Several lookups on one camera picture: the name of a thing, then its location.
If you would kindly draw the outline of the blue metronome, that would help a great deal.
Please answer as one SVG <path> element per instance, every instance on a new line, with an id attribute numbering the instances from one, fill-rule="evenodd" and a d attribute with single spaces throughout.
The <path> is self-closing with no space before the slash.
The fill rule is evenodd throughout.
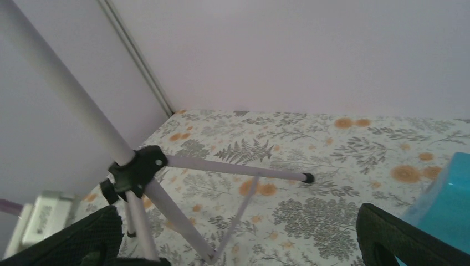
<path id="1" fill-rule="evenodd" d="M 456 152 L 445 167 L 422 175 L 431 183 L 401 219 L 469 254 L 469 153 Z"/>

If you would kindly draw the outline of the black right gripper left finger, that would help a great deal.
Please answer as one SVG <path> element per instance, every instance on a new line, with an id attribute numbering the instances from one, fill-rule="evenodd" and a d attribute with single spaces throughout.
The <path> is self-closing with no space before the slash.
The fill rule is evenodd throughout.
<path id="1" fill-rule="evenodd" d="M 1 261 L 1 265 L 170 265 L 165 258 L 119 257 L 122 219 L 106 206 Z"/>

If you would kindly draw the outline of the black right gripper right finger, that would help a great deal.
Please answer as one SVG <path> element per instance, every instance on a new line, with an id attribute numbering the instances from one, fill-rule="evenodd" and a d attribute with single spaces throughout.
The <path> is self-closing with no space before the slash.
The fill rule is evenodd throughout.
<path id="1" fill-rule="evenodd" d="M 356 233 L 365 265 L 469 265 L 469 254 L 371 203 L 360 206 Z"/>

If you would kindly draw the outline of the white tripod music stand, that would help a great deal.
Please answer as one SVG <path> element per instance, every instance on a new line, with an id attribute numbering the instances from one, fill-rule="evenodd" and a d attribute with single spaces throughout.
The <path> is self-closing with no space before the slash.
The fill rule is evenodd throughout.
<path id="1" fill-rule="evenodd" d="M 114 162 L 109 172 L 114 180 L 104 181 L 101 187 L 109 203 L 113 203 L 118 198 L 126 201 L 126 216 L 131 219 L 131 229 L 137 234 L 146 259 L 162 262 L 156 244 L 150 236 L 150 222 L 141 199 L 143 195 L 146 195 L 172 223 L 177 232 L 198 253 L 202 263 L 212 265 L 225 249 L 251 196 L 255 194 L 261 177 L 296 180 L 307 184 L 315 180 L 310 173 L 290 173 L 164 155 L 162 150 L 154 145 L 135 151 L 13 1 L 1 2 L 1 32 L 10 39 L 21 55 L 44 78 L 74 115 L 97 136 L 110 154 Z M 218 248 L 212 248 L 205 241 L 169 194 L 155 180 L 156 172 L 166 166 L 253 177 L 248 195 L 244 198 Z"/>

